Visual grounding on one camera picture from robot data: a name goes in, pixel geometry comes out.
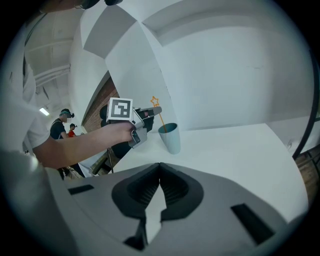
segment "black slot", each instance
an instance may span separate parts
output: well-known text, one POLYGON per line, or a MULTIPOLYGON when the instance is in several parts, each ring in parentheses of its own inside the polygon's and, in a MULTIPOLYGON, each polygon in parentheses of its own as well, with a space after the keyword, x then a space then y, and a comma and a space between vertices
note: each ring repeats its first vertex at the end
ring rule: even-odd
POLYGON ((77 186, 77 187, 73 187, 73 188, 69 188, 69 192, 70 195, 75 195, 75 194, 79 194, 88 190, 93 190, 94 187, 91 185, 83 185, 83 186, 77 186))
POLYGON ((275 234, 245 203, 232 206, 231 210, 258 245, 275 234))
POLYGON ((146 233, 146 222, 141 220, 135 236, 129 237, 124 243, 128 246, 131 246, 139 251, 142 251, 148 246, 147 233, 146 233))

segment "plastic cup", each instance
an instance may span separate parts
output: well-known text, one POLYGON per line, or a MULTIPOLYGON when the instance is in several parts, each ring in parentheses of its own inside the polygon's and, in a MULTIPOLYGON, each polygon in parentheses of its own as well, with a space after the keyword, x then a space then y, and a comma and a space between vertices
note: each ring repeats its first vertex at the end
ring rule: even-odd
POLYGON ((158 133, 169 153, 175 155, 180 152, 180 134, 178 125, 174 122, 165 124, 158 129, 158 133))

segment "orange star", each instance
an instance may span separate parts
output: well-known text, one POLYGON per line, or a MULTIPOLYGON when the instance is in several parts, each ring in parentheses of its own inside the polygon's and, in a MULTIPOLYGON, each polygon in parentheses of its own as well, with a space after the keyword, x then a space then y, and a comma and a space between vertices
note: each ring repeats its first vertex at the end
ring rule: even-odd
POLYGON ((150 102, 152 102, 154 107, 159 106, 159 99, 156 98, 155 96, 152 96, 152 100, 150 100, 150 102))

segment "white tabletop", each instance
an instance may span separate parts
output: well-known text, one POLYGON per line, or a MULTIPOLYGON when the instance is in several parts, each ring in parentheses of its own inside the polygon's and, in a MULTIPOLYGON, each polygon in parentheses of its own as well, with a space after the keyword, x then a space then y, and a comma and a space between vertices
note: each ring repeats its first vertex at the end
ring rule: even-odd
POLYGON ((159 134, 131 149, 115 172, 169 163, 228 178, 274 207, 289 222, 308 210, 299 169, 266 124, 180 132, 181 152, 170 154, 159 134))

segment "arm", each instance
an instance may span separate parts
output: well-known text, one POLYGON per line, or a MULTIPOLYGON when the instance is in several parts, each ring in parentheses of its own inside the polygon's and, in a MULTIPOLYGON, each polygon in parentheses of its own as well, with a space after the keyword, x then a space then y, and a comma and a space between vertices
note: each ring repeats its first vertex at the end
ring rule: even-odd
POLYGON ((61 132, 60 134, 61 134, 61 137, 64 138, 64 139, 70 138, 65 131, 61 132))
POLYGON ((79 163, 111 146, 128 142, 132 125, 129 122, 115 123, 82 136, 54 140, 49 137, 33 149, 38 160, 45 167, 61 168, 79 163))

